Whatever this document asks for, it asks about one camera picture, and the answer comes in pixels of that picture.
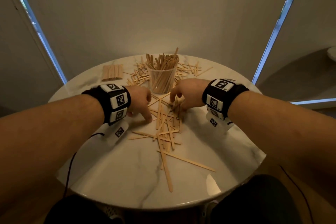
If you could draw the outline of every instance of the round table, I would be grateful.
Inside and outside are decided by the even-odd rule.
[[[213,67],[198,78],[231,78],[250,90],[259,90],[245,77],[218,63],[179,55],[180,63],[195,65],[199,61],[202,70]],[[61,87],[50,102],[81,94],[101,82],[103,65],[122,64],[124,72],[132,73],[134,64],[141,62],[141,55],[121,58],[95,66],[79,74]],[[127,85],[130,75],[117,80]],[[183,144],[174,154],[214,168],[216,172],[167,156],[173,192],[169,192],[165,171],[161,167],[161,155],[157,142],[152,138],[127,140],[136,137],[132,130],[150,134],[155,132],[155,121],[138,126],[143,120],[125,118],[129,129],[120,140],[107,145],[109,127],[104,124],[97,135],[89,139],[74,158],[69,187],[76,193],[101,203],[133,209],[176,209],[210,201],[248,179],[259,167],[266,155],[234,125],[228,132],[212,129],[205,118],[206,107],[190,109],[184,118],[182,133],[175,140]],[[70,160],[58,171],[57,178],[65,184]]]

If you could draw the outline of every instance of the hand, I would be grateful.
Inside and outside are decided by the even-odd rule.
[[[151,91],[141,86],[124,86],[131,95],[131,105],[127,109],[127,115],[132,117],[133,114],[141,113],[145,120],[152,122],[152,114],[148,108],[148,102],[152,100]]]
[[[181,104],[183,111],[193,107],[204,106],[202,95],[209,82],[210,81],[202,79],[185,79],[178,81],[175,88],[170,92],[170,102],[174,102],[176,95],[179,98],[183,95],[185,99]]]

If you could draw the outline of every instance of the person's right arm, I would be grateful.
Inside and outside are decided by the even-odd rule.
[[[171,99],[184,95],[184,109],[203,106],[208,83],[182,80]],[[336,206],[335,119],[252,91],[233,100],[228,116],[263,152]]]

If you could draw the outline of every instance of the wristband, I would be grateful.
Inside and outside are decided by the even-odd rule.
[[[202,101],[212,114],[221,120],[228,116],[228,110],[233,100],[242,92],[249,90],[242,84],[235,84],[232,79],[215,79],[211,81],[202,95]]]
[[[97,99],[104,111],[104,123],[112,125],[127,114],[127,108],[131,105],[131,95],[128,90],[118,84],[104,84],[84,91]]]

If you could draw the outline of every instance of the white panel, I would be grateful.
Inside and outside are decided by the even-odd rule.
[[[21,111],[47,103],[61,80],[41,53],[19,0],[0,4],[0,107]]]
[[[256,86],[286,101],[336,97],[335,0],[294,0]]]
[[[203,57],[252,79],[285,0],[28,0],[66,77],[120,57]]]

